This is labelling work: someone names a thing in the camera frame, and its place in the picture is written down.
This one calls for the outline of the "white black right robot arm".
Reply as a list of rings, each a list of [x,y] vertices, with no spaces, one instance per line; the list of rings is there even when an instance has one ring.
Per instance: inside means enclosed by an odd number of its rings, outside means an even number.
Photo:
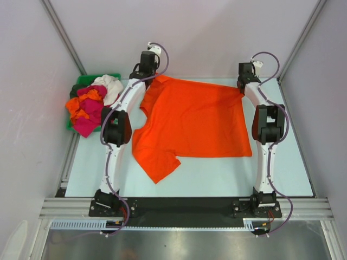
[[[256,143],[258,163],[255,185],[249,199],[233,202],[235,217],[281,217],[274,188],[274,159],[277,145],[285,134],[285,107],[270,101],[261,90],[253,62],[238,66],[237,88],[255,108],[251,134]]]

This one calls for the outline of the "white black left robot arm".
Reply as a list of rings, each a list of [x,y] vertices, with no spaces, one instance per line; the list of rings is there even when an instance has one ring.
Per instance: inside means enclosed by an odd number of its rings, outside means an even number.
[[[149,47],[140,56],[119,99],[101,112],[100,141],[106,146],[105,173],[93,197],[90,216],[115,216],[126,208],[119,199],[120,161],[132,137],[130,113],[160,66],[160,47]]]

